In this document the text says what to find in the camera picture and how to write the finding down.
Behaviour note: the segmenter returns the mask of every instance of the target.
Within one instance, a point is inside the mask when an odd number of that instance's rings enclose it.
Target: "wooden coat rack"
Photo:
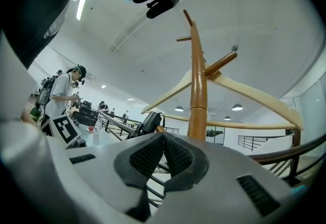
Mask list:
[[[288,106],[277,100],[273,96],[249,87],[230,78],[223,76],[220,73],[220,69],[234,60],[237,57],[235,51],[230,52],[225,57],[221,58],[214,64],[206,66],[203,57],[202,46],[197,30],[196,23],[191,20],[187,10],[183,11],[186,19],[189,22],[191,28],[191,36],[178,38],[178,42],[191,40],[192,42],[192,69],[189,70],[182,80],[173,87],[166,94],[161,96],[152,104],[147,105],[141,112],[141,114],[148,112],[149,110],[157,107],[161,103],[175,96],[182,90],[186,89],[190,85],[191,89],[191,101],[190,101],[190,118],[177,117],[165,115],[165,117],[173,118],[176,120],[189,121],[188,136],[197,138],[199,140],[206,140],[206,127],[209,126],[221,126],[228,128],[239,129],[287,129],[295,128],[303,130],[303,124],[301,116],[296,110],[289,109]],[[225,123],[225,122],[210,122],[207,121],[207,81],[226,87],[232,91],[235,91],[241,95],[244,95],[261,105],[269,108],[273,112],[280,115],[287,120],[288,124],[274,124],[274,125],[253,125],[253,124],[240,124],[240,123]]]

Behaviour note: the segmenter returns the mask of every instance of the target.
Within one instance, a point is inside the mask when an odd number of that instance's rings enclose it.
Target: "black cap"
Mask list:
[[[80,79],[79,79],[79,81],[81,81],[86,76],[86,68],[83,66],[80,66],[80,65],[78,65],[78,67],[80,68],[80,71],[82,72],[80,75]]]

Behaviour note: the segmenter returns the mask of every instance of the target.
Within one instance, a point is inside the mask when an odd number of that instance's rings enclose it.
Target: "person in white shirt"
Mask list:
[[[71,90],[75,81],[81,81],[86,76],[86,69],[83,66],[76,66],[69,69],[67,73],[59,76],[53,84],[50,101],[44,108],[42,125],[49,119],[55,118],[65,111],[66,101],[78,101],[79,97],[71,96]]]

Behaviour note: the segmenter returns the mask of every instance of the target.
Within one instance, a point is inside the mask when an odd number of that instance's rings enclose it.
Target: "person's hand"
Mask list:
[[[76,97],[76,96],[69,96],[69,100],[72,101],[72,102],[76,102],[76,101],[79,101],[80,98]]]

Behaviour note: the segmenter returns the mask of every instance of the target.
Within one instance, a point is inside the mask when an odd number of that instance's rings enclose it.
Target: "ceiling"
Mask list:
[[[221,72],[276,98],[303,77],[320,55],[323,24],[309,0],[180,0],[154,20],[146,4],[124,0],[87,0],[81,21],[71,2],[66,21],[50,46],[84,65],[97,85],[113,86],[140,103],[151,103],[177,84],[191,68],[190,35],[182,13],[197,24],[207,64],[239,45],[238,57]],[[159,106],[187,116],[190,88]],[[240,112],[231,110],[236,103]],[[181,105],[185,111],[174,111]],[[222,87],[208,86],[208,112],[220,121],[242,121],[260,105]]]

